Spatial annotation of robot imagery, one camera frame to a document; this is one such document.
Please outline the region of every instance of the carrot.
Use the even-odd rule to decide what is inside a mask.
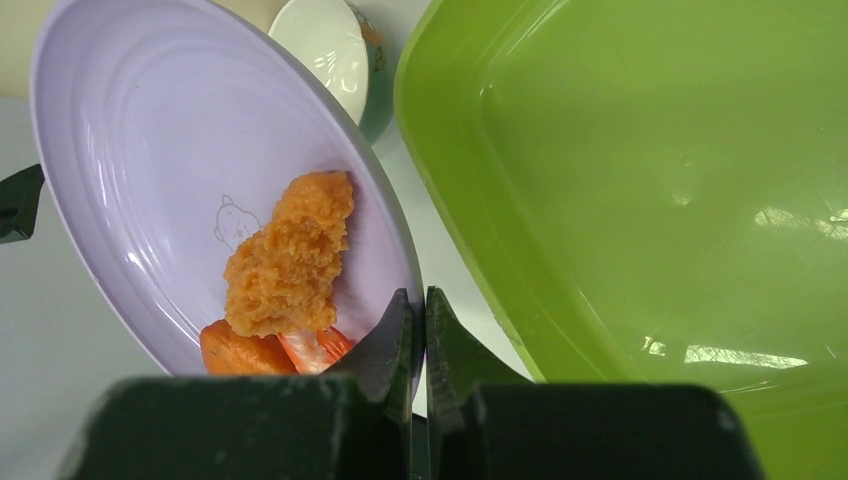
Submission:
[[[292,361],[274,336],[242,337],[225,320],[200,332],[203,363],[212,375],[296,374]]]
[[[335,327],[318,333],[310,330],[278,333],[277,338],[297,371],[304,374],[323,372],[353,348],[353,342]]]

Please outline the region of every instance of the green basin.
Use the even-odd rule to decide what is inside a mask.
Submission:
[[[708,385],[848,478],[848,2],[435,0],[395,105],[537,380]]]

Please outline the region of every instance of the cartoon bear print on plate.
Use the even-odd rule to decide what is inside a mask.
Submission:
[[[215,226],[215,238],[235,252],[241,242],[261,228],[256,215],[242,210],[227,195],[221,200]]]

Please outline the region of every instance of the table surface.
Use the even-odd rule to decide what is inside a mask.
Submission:
[[[13,2],[18,5],[0,0],[0,11]],[[42,3],[22,14],[42,14]],[[267,29],[284,0],[221,3]],[[388,38],[396,62],[429,0],[354,3]],[[0,67],[3,61],[0,55]],[[463,325],[529,377],[459,257],[394,121],[373,147],[409,221],[425,285],[442,287]],[[37,162],[26,102],[0,97],[0,178]],[[33,238],[0,246],[0,338],[6,342],[0,349],[0,478],[6,480],[52,478],[101,392],[121,378],[161,374],[100,297],[46,188],[41,195]],[[422,386],[416,413],[426,414],[425,393]]]

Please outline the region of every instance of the orange food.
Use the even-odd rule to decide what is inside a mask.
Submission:
[[[201,330],[200,352],[212,375],[297,373],[276,337],[242,337],[224,320]]]
[[[336,322],[333,280],[353,206],[344,172],[310,173],[289,185],[271,221],[227,262],[226,320],[237,334],[321,332]]]
[[[353,342],[334,327],[317,333],[279,333],[277,337],[297,371],[304,374],[323,372],[353,348]]]

